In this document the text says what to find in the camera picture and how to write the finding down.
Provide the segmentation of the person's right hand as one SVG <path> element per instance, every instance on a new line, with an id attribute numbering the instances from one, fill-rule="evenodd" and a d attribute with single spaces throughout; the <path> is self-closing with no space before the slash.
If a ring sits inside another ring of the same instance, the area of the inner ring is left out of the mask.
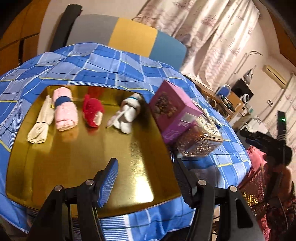
<path id="1" fill-rule="evenodd" d="M 264 160 L 267 161 L 267 167 L 271 170 L 271 176 L 276 175 L 274 193 L 281 202 L 285 202 L 290 198 L 292 191 L 292 170 L 285 164 L 273 166 L 275 159 L 265 154 Z"/>

